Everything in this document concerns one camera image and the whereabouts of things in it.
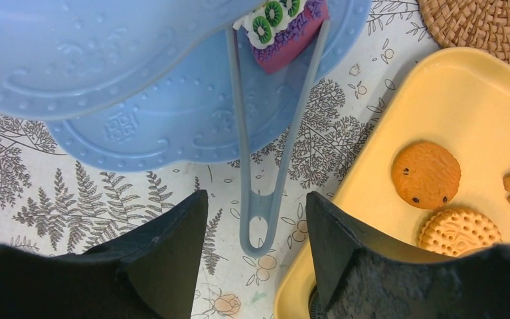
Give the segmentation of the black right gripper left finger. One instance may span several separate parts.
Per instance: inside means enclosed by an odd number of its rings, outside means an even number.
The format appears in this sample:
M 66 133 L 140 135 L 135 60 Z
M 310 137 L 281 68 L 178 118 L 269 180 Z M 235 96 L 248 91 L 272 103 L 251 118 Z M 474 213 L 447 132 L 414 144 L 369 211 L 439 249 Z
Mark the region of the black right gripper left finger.
M 0 245 L 0 318 L 189 318 L 207 215 L 200 190 L 80 255 Z

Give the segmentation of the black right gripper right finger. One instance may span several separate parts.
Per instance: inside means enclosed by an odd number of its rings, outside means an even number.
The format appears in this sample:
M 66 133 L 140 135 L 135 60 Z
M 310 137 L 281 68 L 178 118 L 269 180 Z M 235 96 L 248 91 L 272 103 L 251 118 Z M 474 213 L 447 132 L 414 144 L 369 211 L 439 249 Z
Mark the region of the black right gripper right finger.
M 510 245 L 462 258 L 403 243 L 306 197 L 312 318 L 510 318 Z

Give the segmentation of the light blue tongs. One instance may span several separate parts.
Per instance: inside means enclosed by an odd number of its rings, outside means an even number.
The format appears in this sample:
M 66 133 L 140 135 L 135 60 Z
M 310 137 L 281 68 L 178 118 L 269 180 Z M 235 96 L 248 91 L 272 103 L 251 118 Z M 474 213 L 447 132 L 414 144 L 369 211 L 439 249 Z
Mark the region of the light blue tongs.
M 240 182 L 241 182 L 241 201 L 240 201 L 240 228 L 239 240 L 244 253 L 253 258 L 259 258 L 266 255 L 272 248 L 276 235 L 276 227 L 280 208 L 282 204 L 282 191 L 286 182 L 288 168 L 291 156 L 294 150 L 294 144 L 298 136 L 299 127 L 303 120 L 305 106 L 313 88 L 316 74 L 321 62 L 321 57 L 325 48 L 326 40 L 330 30 L 330 20 L 322 22 L 315 42 L 315 48 L 307 69 L 303 87 L 294 118 L 289 129 L 287 141 L 282 154 L 279 166 L 277 180 L 274 190 L 269 195 L 259 195 L 252 191 L 251 184 L 251 151 L 248 137 L 248 128 L 246 125 L 246 115 L 244 109 L 242 76 L 240 70 L 240 58 L 238 54 L 238 41 L 236 30 L 232 27 L 226 29 L 227 51 L 230 65 L 230 77 L 232 87 L 232 100 L 236 116 L 236 125 L 238 132 L 238 150 L 240 154 Z M 264 242 L 255 247 L 250 241 L 250 222 L 255 217 L 260 217 L 266 222 L 266 237 Z

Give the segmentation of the blue three-tier cake stand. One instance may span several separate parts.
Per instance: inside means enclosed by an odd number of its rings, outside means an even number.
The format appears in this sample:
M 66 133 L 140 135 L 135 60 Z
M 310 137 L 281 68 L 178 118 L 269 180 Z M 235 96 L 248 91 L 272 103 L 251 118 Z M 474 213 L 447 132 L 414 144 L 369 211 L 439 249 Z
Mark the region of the blue three-tier cake stand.
M 238 158 L 226 29 L 256 1 L 0 1 L 0 172 Z

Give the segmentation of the yellow serving tray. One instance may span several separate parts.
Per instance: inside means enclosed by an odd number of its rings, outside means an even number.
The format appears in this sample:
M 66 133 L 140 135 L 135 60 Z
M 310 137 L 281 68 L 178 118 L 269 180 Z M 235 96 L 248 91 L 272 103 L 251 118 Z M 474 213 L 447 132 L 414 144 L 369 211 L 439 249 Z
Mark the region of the yellow serving tray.
M 461 167 L 458 193 L 438 209 L 407 204 L 392 183 L 391 167 L 397 154 L 421 141 L 446 148 Z M 359 221 L 418 248 L 420 229 L 431 216 L 445 209 L 470 208 L 497 225 L 503 242 L 496 245 L 510 245 L 509 193 L 503 186 L 507 175 L 510 66 L 476 49 L 444 49 L 411 70 L 329 200 Z M 308 302 L 315 285 L 308 241 L 278 289 L 275 317 L 312 318 Z

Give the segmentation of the purple cake slice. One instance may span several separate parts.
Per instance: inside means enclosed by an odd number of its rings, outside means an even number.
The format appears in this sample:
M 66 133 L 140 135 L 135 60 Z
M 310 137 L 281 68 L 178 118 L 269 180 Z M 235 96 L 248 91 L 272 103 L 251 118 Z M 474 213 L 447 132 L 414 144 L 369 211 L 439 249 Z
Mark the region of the purple cake slice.
M 272 74 L 297 58 L 328 18 L 326 0 L 265 1 L 232 27 L 245 31 L 256 62 Z

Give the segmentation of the woven rattan coaster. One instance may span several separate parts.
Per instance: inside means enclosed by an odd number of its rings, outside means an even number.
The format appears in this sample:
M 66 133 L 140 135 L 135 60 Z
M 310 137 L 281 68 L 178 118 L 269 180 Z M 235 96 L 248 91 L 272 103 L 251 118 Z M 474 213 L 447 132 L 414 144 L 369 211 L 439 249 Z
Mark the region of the woven rattan coaster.
M 421 0 L 418 6 L 443 49 L 479 49 L 510 65 L 510 0 Z

